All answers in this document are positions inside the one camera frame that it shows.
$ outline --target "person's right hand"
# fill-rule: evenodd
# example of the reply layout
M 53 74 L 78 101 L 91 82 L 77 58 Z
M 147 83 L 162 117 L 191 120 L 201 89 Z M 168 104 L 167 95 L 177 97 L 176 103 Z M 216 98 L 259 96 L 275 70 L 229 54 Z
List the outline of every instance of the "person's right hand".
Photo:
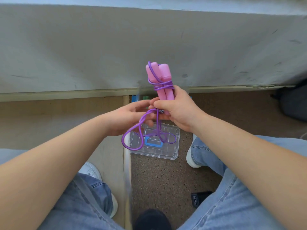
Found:
M 184 131 L 193 132 L 199 117 L 205 114 L 180 87 L 175 87 L 174 100 L 159 100 L 159 97 L 150 101 L 150 107 L 168 110 L 170 116 L 159 114 L 159 119 L 171 120 Z

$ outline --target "wooden edge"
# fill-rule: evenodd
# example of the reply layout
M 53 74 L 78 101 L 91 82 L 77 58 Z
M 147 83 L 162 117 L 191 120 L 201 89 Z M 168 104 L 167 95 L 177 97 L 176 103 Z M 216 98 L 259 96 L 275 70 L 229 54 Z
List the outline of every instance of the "wooden edge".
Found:
M 129 95 L 123 96 L 123 105 L 129 104 Z M 129 145 L 130 133 L 125 137 L 125 144 Z M 125 229 L 132 230 L 132 185 L 131 185 L 131 157 L 130 150 L 123 147 L 124 176 L 125 176 Z
M 238 92 L 238 91 L 254 91 L 254 90 L 273 90 L 285 86 L 294 87 L 293 85 L 198 86 L 198 87 L 186 87 L 184 88 L 184 90 L 189 91 L 189 93 Z M 86 98 L 86 97 L 129 96 L 136 94 L 138 94 L 138 88 L 0 93 L 0 102 L 70 99 L 70 98 Z

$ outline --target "gray wall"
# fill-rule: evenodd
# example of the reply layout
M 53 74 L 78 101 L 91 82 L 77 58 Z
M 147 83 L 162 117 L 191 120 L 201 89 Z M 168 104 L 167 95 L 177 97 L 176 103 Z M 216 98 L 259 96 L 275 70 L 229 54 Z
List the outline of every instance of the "gray wall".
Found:
M 294 84 L 307 71 L 304 16 L 0 6 L 0 93 L 133 88 L 147 61 L 186 86 Z

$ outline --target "black backpack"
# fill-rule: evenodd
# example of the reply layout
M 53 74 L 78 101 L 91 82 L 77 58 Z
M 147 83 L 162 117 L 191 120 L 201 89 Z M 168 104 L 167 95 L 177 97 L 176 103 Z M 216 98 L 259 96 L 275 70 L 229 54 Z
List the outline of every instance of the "black backpack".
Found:
M 293 88 L 279 88 L 271 97 L 279 100 L 279 107 L 286 116 L 307 122 L 307 79 Z

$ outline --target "light blue denim jeans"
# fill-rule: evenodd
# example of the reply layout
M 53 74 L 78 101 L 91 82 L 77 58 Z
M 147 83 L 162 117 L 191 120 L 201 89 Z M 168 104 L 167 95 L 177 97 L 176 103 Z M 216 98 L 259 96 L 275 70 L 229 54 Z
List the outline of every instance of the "light blue denim jeans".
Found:
M 306 140 L 258 137 L 307 156 Z M 0 149 L 0 163 L 23 152 Z M 223 179 L 217 190 L 202 202 L 180 230 L 284 229 L 199 138 L 192 145 L 191 155 L 195 163 L 209 166 Z M 77 174 L 39 229 L 122 230 L 109 217 L 112 208 L 111 192 L 105 183 L 85 174 Z

